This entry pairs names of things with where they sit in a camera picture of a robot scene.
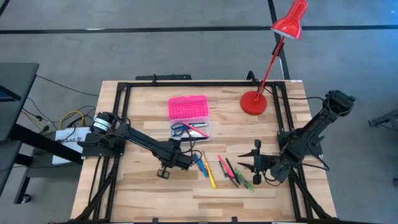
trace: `chair wheel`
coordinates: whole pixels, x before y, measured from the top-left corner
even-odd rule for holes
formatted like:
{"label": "chair wheel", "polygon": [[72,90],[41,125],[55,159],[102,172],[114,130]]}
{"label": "chair wheel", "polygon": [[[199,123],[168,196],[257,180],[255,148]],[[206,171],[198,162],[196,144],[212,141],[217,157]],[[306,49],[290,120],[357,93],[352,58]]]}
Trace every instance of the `chair wheel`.
{"label": "chair wheel", "polygon": [[32,197],[29,194],[25,194],[21,203],[28,203],[32,200]]}

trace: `black desk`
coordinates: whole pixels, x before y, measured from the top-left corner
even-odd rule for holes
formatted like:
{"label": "black desk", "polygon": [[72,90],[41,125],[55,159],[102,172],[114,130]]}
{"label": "black desk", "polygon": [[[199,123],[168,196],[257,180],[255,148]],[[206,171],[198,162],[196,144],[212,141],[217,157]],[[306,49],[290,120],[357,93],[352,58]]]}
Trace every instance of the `black desk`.
{"label": "black desk", "polygon": [[[22,143],[43,149],[77,164],[83,163],[79,152],[16,124],[38,69],[37,63],[0,63],[0,85],[21,97],[20,101],[0,102],[0,168],[2,170],[11,168],[14,163],[27,167],[36,164],[33,157],[19,154]],[[10,172],[11,169],[0,172],[0,195]],[[15,203],[22,202],[30,179],[29,173],[32,172],[27,169]]]}

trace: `red desk lamp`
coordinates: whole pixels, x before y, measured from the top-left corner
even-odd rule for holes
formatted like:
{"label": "red desk lamp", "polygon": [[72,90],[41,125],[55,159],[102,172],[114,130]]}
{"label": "red desk lamp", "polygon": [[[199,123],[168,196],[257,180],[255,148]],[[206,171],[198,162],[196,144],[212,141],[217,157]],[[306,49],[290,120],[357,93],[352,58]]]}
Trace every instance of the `red desk lamp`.
{"label": "red desk lamp", "polygon": [[271,71],[271,67],[274,64],[276,57],[279,55],[285,37],[297,40],[301,39],[300,20],[304,16],[307,7],[307,0],[296,0],[292,4],[292,7],[287,13],[287,16],[279,19],[278,21],[276,21],[276,23],[274,23],[274,25],[272,25],[271,30],[276,32],[277,34],[280,34],[282,38],[275,49],[266,75],[261,83],[261,87],[257,91],[249,91],[245,93],[241,98],[241,107],[245,113],[251,115],[259,115],[266,110],[267,100],[262,92],[264,91],[267,77],[269,75],[269,72]]}

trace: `lamp base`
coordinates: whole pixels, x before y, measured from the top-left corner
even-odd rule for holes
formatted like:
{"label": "lamp base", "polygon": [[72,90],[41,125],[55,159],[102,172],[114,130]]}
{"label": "lamp base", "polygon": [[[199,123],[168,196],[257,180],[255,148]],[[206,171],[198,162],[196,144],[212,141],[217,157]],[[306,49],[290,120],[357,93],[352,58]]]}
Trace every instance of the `lamp base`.
{"label": "lamp base", "polygon": [[249,91],[245,93],[241,98],[242,110],[250,115],[260,115],[267,108],[267,99],[261,94],[259,99],[256,101],[257,92]]}

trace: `scissors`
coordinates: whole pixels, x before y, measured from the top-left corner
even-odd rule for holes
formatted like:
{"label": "scissors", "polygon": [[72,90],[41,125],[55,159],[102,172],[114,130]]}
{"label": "scissors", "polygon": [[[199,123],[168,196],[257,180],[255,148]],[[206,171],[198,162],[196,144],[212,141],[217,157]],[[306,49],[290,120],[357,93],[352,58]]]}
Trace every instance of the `scissors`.
{"label": "scissors", "polygon": [[[208,124],[204,122],[189,123],[189,125],[192,126],[193,128],[208,126]],[[176,137],[176,136],[181,136],[185,131],[188,131],[191,128],[186,124],[184,124],[183,122],[177,122],[171,126],[171,129],[174,132],[173,137]]]}

